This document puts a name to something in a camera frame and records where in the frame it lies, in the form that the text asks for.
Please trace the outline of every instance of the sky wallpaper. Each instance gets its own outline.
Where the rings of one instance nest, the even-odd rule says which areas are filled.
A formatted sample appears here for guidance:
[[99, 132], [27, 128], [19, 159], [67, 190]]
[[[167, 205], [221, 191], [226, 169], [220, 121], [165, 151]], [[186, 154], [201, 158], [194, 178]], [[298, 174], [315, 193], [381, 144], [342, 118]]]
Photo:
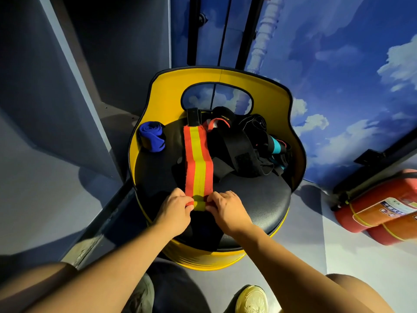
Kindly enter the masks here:
[[[198, 65], [218, 64], [227, 3], [201, 0], [208, 22]], [[232, 0], [221, 66], [236, 63], [250, 3]], [[383, 151], [417, 127], [416, 8], [417, 0], [264, 1], [246, 70], [292, 92], [305, 179], [331, 189], [360, 167], [353, 161], [364, 151]], [[171, 0], [173, 67], [186, 65], [188, 11], [189, 0]], [[227, 89], [216, 89], [217, 105], [236, 107]], [[187, 99], [203, 103], [209, 91]]]

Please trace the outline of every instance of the leather cushion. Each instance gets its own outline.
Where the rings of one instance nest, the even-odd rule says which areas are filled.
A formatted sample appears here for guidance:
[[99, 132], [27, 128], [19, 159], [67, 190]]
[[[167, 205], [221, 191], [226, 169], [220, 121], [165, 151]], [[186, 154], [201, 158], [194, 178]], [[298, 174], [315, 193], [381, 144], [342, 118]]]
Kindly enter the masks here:
[[[154, 220], [166, 196], [176, 187], [184, 190], [185, 166], [178, 164], [185, 158], [183, 126], [180, 119], [165, 126], [165, 149], [150, 153], [139, 152], [135, 180], [139, 201], [151, 220]], [[274, 173], [256, 178], [244, 178], [229, 173], [219, 183], [213, 184], [218, 192], [232, 190], [242, 200], [252, 222], [267, 234], [272, 233], [283, 220], [291, 197], [291, 189], [284, 179]], [[225, 235], [209, 212], [191, 212], [190, 226], [180, 236], [179, 242], [206, 251], [240, 249], [233, 238]]]

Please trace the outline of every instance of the person's left arm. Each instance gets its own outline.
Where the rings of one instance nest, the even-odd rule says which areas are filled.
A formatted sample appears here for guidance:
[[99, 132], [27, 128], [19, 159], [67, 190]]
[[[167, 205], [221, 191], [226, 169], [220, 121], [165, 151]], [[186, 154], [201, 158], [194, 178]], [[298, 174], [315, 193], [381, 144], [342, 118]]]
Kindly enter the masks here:
[[138, 237], [82, 270], [27, 312], [121, 312], [133, 289], [158, 253], [190, 223], [193, 201], [175, 189], [155, 223]]

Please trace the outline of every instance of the person's left hand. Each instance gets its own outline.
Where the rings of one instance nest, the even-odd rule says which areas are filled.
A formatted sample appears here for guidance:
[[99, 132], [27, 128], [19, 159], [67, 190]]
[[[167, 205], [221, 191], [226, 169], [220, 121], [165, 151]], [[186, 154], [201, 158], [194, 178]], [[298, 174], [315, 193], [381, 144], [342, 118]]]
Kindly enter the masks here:
[[190, 224], [190, 212], [194, 209], [194, 205], [185, 205], [193, 201], [184, 191], [175, 188], [162, 203], [155, 224], [164, 226], [172, 237], [180, 235]]

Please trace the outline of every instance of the forearm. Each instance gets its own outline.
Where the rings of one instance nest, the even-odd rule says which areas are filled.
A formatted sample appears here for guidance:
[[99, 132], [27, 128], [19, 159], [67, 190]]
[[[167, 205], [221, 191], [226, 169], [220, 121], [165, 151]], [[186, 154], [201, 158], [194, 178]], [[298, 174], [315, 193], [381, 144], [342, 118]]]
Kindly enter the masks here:
[[79, 273], [28, 312], [120, 312], [138, 281], [169, 242], [155, 225]]
[[240, 233], [236, 240], [259, 268], [284, 312], [370, 312], [338, 284], [274, 242], [258, 226]]

